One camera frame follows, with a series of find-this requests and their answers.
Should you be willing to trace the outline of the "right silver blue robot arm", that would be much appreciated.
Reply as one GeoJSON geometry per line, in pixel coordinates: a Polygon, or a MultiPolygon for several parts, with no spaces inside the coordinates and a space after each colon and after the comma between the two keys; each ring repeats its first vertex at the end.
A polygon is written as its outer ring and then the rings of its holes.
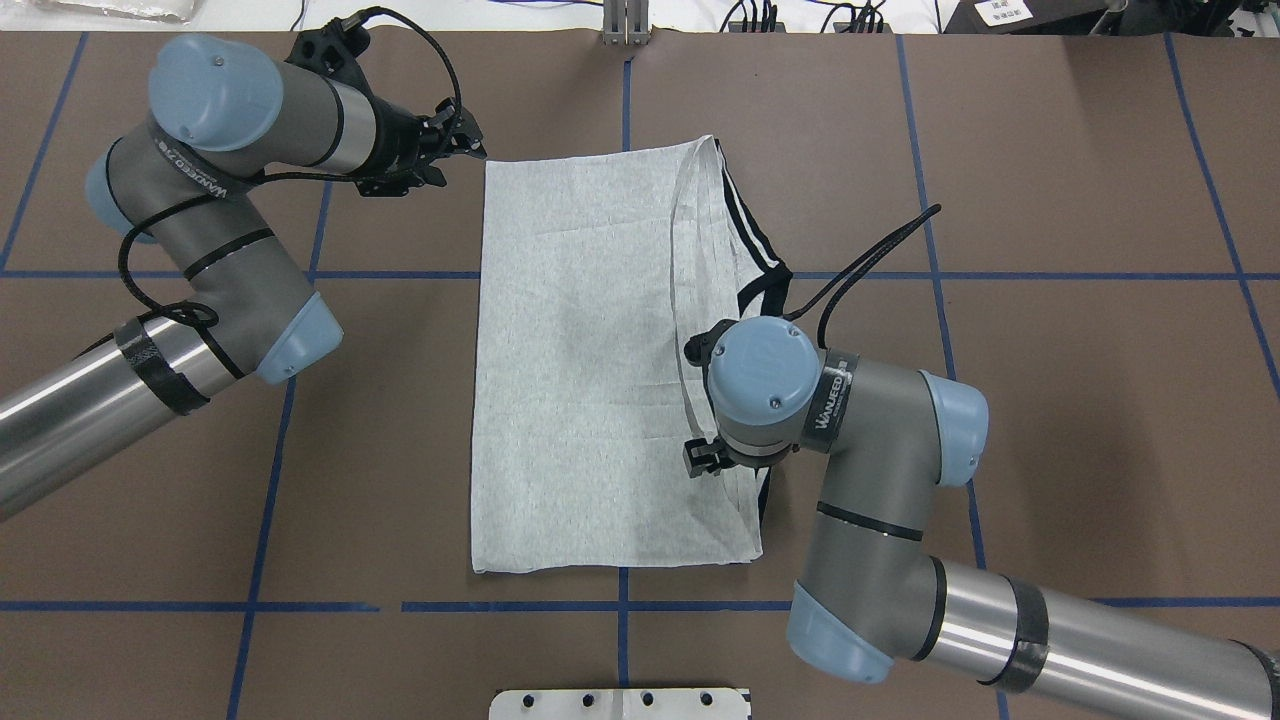
{"type": "Polygon", "coordinates": [[[1124,719],[1275,719],[1277,656],[927,553],[934,492],[975,474],[989,407],[928,372],[819,350],[780,316],[692,336],[714,420],[690,439],[690,477],[827,456],[788,611],[812,667],[881,683],[893,662],[936,664],[1005,694],[1124,719]]]}

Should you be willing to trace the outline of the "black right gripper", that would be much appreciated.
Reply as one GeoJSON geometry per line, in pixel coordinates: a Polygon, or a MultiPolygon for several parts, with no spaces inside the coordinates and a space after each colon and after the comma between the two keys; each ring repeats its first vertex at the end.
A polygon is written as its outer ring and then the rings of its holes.
{"type": "MultiPolygon", "coordinates": [[[[719,421],[716,415],[714,400],[710,396],[710,361],[716,356],[722,336],[736,323],[737,320],[717,322],[709,331],[692,336],[684,346],[686,363],[701,370],[701,388],[716,428],[719,428],[719,421]]],[[[782,443],[781,448],[768,454],[764,448],[742,451],[735,448],[724,436],[717,434],[713,439],[692,438],[686,441],[684,443],[684,465],[689,477],[717,477],[731,468],[750,468],[754,471],[773,468],[790,454],[790,443],[782,443]]]]}

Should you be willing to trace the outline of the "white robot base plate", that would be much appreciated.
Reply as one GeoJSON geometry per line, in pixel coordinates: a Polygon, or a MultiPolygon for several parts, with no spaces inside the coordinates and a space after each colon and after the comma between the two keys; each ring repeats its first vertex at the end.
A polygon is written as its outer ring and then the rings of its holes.
{"type": "Polygon", "coordinates": [[[502,691],[489,719],[751,719],[750,692],[727,687],[502,691]]]}

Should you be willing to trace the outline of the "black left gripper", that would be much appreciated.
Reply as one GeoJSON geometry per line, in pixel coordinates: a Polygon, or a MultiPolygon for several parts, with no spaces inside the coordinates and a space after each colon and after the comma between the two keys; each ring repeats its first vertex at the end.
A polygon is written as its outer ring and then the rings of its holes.
{"type": "Polygon", "coordinates": [[[325,26],[297,35],[288,63],[324,79],[335,108],[329,146],[307,168],[349,178],[365,197],[403,197],[419,187],[445,186],[436,159],[488,159],[475,117],[456,100],[443,100],[429,126],[375,95],[358,64],[370,44],[371,35],[360,26],[325,26]]]}

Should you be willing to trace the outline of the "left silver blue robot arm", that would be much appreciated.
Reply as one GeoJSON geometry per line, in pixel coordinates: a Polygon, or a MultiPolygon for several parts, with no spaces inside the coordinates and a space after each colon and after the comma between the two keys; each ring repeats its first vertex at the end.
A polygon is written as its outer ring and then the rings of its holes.
{"type": "Polygon", "coordinates": [[[145,120],[84,182],[143,311],[3,401],[4,519],[237,380],[280,384],[338,347],[342,328],[253,190],[317,181],[402,197],[444,186],[444,158],[486,156],[438,41],[451,91],[431,113],[375,95],[358,56],[367,22],[389,14],[372,6],[302,31],[283,60],[211,35],[161,47],[145,120]]]}

